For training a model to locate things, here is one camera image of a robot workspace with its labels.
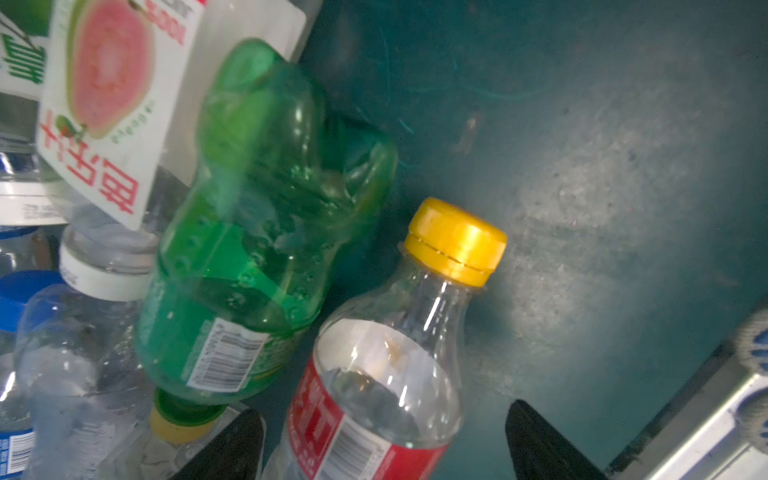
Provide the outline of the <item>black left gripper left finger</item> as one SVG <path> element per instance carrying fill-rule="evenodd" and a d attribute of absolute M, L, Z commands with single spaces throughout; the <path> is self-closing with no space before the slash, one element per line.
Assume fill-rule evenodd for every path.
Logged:
<path fill-rule="evenodd" d="M 240 413 L 171 480 L 255 480 L 262 470 L 265 426 L 260 413 Z"/>

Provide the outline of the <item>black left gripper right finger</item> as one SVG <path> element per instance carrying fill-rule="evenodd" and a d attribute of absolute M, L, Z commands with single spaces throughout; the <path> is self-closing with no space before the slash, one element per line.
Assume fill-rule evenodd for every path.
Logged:
<path fill-rule="evenodd" d="M 517 480 L 606 480 L 606 475 L 524 400 L 514 401 L 505 434 Z"/>

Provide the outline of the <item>clear bottle yellow cap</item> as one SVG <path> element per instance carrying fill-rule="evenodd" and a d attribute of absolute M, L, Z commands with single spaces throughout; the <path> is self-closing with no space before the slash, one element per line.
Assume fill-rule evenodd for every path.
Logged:
<path fill-rule="evenodd" d="M 429 198 L 379 287 L 322 324 L 266 479 L 426 479 L 463 423 L 460 359 L 473 294 L 506 234 Z"/>

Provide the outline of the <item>blue label water bottle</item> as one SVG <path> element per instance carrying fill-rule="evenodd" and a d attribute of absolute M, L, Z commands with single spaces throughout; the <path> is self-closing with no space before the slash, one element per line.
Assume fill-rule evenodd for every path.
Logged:
<path fill-rule="evenodd" d="M 1 478 L 20 479 L 34 446 L 34 430 L 16 378 L 15 343 L 30 299 L 51 285 L 62 284 L 59 273 L 28 270 L 1 278 Z"/>

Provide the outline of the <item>green bottle yellow cap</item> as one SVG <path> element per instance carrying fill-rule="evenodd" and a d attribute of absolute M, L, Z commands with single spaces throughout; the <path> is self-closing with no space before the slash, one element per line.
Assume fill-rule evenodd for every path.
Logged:
<path fill-rule="evenodd" d="M 220 66 L 196 142 L 195 180 L 135 328 L 155 414 L 189 428 L 275 381 L 339 254 L 375 225 L 398 164 L 385 132 L 334 110 L 305 70 L 255 38 Z"/>

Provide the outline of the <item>red label juice bottle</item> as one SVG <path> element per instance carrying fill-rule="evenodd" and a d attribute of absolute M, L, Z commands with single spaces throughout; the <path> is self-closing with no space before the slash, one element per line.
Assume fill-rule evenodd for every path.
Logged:
<path fill-rule="evenodd" d="M 197 170 L 195 129 L 228 53 L 258 38 L 297 60 L 318 1 L 57 1 L 36 150 L 67 221 L 75 290 L 140 299 Z"/>

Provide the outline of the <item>green label square bottle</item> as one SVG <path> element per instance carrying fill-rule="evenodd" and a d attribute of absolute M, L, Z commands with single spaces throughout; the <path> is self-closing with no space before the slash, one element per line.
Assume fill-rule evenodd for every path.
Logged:
<path fill-rule="evenodd" d="M 33 140 L 49 44 L 51 1 L 1 3 L 1 142 Z"/>

